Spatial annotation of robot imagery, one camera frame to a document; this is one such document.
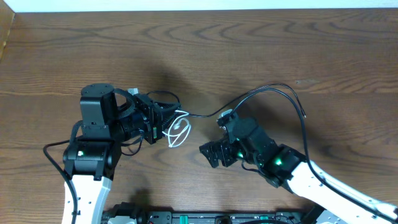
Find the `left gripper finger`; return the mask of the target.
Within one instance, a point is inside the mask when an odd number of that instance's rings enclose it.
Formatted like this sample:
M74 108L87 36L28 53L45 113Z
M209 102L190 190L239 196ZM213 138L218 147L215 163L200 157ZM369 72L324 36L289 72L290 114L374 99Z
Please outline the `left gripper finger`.
M179 102L161 102L158 101L155 103L159 108L160 113L174 113L176 110L181 108L181 103Z
M171 127L173 121L179 116L180 112L174 112L170 116L166 117L162 122L162 134L166 136L169 128Z

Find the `cardboard panel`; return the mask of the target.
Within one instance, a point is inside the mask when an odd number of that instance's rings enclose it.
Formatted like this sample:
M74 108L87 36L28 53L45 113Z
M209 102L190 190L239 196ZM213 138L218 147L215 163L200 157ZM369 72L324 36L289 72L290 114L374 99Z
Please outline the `cardboard panel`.
M11 31L15 12L4 0L0 2L0 58L3 58L4 49Z

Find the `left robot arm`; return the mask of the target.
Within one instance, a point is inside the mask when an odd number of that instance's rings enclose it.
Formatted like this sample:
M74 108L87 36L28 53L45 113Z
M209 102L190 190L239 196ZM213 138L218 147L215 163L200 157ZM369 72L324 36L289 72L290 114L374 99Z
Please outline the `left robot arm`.
M133 89L95 83L81 90L82 119L63 153L63 223L100 223L122 147L154 144L177 117L179 102L160 102Z

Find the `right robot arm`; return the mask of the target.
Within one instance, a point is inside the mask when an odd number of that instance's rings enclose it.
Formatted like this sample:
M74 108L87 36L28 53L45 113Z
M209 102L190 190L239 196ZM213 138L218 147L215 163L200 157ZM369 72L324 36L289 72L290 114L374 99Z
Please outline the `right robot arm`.
M200 146L213 168L237 161L255 165L256 172L275 188L309 199L346 223L397 223L397 206L376 200L344 184L305 155L277 144L253 118L220 118L225 134Z

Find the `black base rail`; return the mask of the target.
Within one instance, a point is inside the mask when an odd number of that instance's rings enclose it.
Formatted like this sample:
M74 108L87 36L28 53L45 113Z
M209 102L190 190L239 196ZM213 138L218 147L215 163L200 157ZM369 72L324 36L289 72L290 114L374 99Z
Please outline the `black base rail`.
M120 203L105 211L101 224L224 224L224 223L309 223L342 224L344 221L322 207L308 213L294 210L248 212L175 212L173 210L144 210L135 203Z

